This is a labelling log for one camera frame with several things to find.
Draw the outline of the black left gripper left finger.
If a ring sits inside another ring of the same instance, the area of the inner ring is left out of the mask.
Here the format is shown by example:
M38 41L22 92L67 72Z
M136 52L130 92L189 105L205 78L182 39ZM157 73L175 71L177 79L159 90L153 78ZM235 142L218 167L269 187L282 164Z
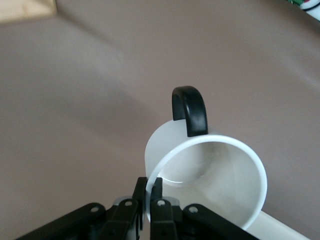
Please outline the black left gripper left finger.
M139 177L132 196L118 198L106 209L86 204L25 235L19 240L138 240L143 229L146 177Z

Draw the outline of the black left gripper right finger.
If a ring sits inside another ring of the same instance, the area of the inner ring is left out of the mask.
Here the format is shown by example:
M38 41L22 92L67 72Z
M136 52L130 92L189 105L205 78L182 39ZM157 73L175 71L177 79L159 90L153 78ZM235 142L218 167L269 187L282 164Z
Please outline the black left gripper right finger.
M151 188L152 240L251 240L253 236L207 207L193 203L183 209L176 199L163 197L163 180Z

